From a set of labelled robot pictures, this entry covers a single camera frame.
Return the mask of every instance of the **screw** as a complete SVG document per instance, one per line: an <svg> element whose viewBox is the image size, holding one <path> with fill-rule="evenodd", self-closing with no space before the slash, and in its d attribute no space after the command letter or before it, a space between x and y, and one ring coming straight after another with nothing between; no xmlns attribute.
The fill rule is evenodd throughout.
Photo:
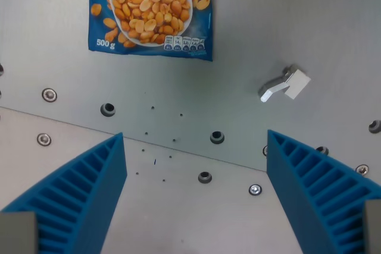
<svg viewBox="0 0 381 254"><path fill-rule="evenodd" d="M324 146L320 146L320 147L316 148L316 150L319 151L320 153L324 154L324 155L329 154L329 149L327 147L324 147Z"/></svg>
<svg viewBox="0 0 381 254"><path fill-rule="evenodd" d="M267 157L267 145L263 147L262 153L265 157Z"/></svg>
<svg viewBox="0 0 381 254"><path fill-rule="evenodd" d="M47 147L52 143L52 139L46 133L38 134L37 143L41 146Z"/></svg>
<svg viewBox="0 0 381 254"><path fill-rule="evenodd" d="M369 172L369 167L367 165L360 165L356 168L356 173L365 176Z"/></svg>
<svg viewBox="0 0 381 254"><path fill-rule="evenodd" d="M57 100L57 92L54 89L44 89L42 91L42 98L47 102L55 102Z"/></svg>
<svg viewBox="0 0 381 254"><path fill-rule="evenodd" d="M249 194L259 196L262 193L262 187L259 184L252 184L249 188Z"/></svg>

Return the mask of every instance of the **white bowl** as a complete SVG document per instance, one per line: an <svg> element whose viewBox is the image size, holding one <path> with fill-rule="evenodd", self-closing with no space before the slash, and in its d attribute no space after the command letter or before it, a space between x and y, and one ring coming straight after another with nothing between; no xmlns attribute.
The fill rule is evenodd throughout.
<svg viewBox="0 0 381 254"><path fill-rule="evenodd" d="M192 0L187 0L188 3L190 4L190 9L189 9L189 19L186 20L184 22L184 29L179 32L177 34L177 36L180 36L184 33L184 31L188 28L189 24L191 23L191 20L192 20L192 16L193 16L193 5L192 5ZM119 26L119 29L120 31L128 38L128 40L130 40L131 42L139 45L139 46L146 46L146 47L159 47L159 46L163 46L163 44L159 45L159 44L156 44L156 43L146 43L146 44L143 44L139 41L139 39L135 39L135 38L130 38L129 35L128 35L128 32L125 32L121 29L121 23L120 23L120 20L119 18L115 15L115 7L114 7L114 4L113 2L110 0L110 5L111 5L111 8L113 9L113 13L114 13L114 18L115 18L115 21L117 22L118 26Z"/></svg>

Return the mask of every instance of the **nutrition label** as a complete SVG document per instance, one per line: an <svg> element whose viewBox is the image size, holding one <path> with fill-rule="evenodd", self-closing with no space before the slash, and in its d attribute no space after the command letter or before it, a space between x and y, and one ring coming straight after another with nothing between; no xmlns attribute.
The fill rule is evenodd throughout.
<svg viewBox="0 0 381 254"><path fill-rule="evenodd" d="M205 50L205 39L191 38L186 36L166 36L164 41L164 50L178 52Z"/></svg>

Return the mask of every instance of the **peanut bag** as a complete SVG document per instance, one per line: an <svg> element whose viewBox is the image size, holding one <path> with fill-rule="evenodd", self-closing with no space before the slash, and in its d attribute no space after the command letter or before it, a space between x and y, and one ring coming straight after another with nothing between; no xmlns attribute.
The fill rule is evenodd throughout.
<svg viewBox="0 0 381 254"><path fill-rule="evenodd" d="M211 0L90 0L89 49L212 61Z"/></svg>

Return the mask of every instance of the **bowl of peanuts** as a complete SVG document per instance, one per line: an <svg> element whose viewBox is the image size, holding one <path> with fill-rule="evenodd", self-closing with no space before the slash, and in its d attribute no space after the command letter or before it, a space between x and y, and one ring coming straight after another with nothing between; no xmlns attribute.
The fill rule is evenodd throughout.
<svg viewBox="0 0 381 254"><path fill-rule="evenodd" d="M108 0L121 32L148 47L164 44L167 35L181 35L189 26L192 0Z"/></svg>

